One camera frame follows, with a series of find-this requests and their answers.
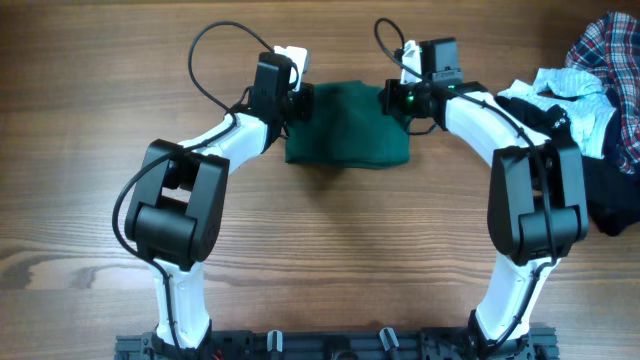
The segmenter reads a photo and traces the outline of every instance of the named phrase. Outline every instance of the white cloth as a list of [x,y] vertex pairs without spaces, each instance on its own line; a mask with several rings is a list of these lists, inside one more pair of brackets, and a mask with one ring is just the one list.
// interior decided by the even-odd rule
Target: white cloth
[[[565,99],[540,95],[547,91]],[[580,147],[582,155],[602,159],[607,125],[616,111],[605,92],[606,89],[596,76],[586,71],[566,68],[540,69],[533,85],[516,80],[509,89],[499,92],[498,96],[522,99],[543,111],[559,105],[571,120],[571,137]]]

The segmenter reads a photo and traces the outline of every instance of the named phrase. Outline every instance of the black mounting bracket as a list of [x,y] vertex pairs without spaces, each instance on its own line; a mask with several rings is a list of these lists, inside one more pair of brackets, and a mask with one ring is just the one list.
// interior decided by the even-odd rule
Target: black mounting bracket
[[[464,73],[458,60],[458,43],[455,38],[422,41],[420,46],[420,66],[422,75],[431,83],[420,81],[402,84],[400,79],[387,79],[380,93],[382,113],[396,118],[433,118],[443,130],[447,130],[445,113],[447,100],[454,98],[451,88],[458,94],[472,91],[487,91],[478,82],[464,83]],[[402,61],[402,49],[397,49],[394,57]]]
[[[314,87],[301,83],[297,92],[295,83],[289,83],[295,63],[285,55],[263,52],[258,58],[256,77],[249,92],[249,102],[242,112],[255,116],[267,124],[267,141],[262,152],[267,151],[284,129],[287,122],[311,117]],[[298,69],[298,76],[306,69]]]
[[[182,146],[156,140],[142,166],[180,151]],[[146,173],[136,184],[125,219],[127,239],[136,242],[145,260],[171,261],[189,271],[213,250],[222,219],[229,160],[196,153],[177,155]],[[178,187],[191,192],[188,202],[162,195]]]
[[589,229],[584,194],[582,155],[571,138],[554,138],[538,147],[547,178],[540,178],[531,150],[511,146],[493,153],[487,224],[500,253],[516,265],[549,256],[542,195],[534,193],[545,181],[551,202],[552,232],[558,257]]

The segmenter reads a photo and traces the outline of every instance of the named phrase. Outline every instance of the dark green towel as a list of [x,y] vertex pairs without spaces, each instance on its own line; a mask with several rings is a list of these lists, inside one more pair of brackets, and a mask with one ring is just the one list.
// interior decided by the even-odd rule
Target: dark green towel
[[286,161],[384,169],[409,161],[409,135],[382,114],[382,89],[361,81],[315,86],[313,115],[288,124]]

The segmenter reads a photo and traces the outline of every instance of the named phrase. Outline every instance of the plaid shirt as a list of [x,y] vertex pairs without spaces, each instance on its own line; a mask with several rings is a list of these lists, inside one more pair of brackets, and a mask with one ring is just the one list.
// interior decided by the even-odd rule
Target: plaid shirt
[[611,12],[590,24],[573,45],[565,66],[587,71],[620,98],[618,166],[633,174],[640,163],[640,23]]

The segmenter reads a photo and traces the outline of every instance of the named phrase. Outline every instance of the wooden table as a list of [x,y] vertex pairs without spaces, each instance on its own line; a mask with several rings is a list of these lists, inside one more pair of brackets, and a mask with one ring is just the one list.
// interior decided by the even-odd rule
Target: wooden table
[[[552,0],[0,8],[0,358],[108,359],[116,334],[155,326],[150,272],[116,243],[110,216],[151,141],[221,120],[186,70],[206,24],[235,20],[310,49],[306,81],[383,85],[400,73],[372,34],[386,16],[408,38],[456,36],[466,79],[498,91],[561,67],[607,9],[638,15],[632,2]],[[259,51],[237,29],[215,30],[196,51],[197,76],[230,103]],[[464,325],[495,257],[489,169],[444,132],[412,139],[411,155],[385,171],[293,166],[279,141],[237,171],[206,262],[215,327]],[[592,226],[549,279],[532,320],[557,327],[564,359],[640,356],[639,234]]]

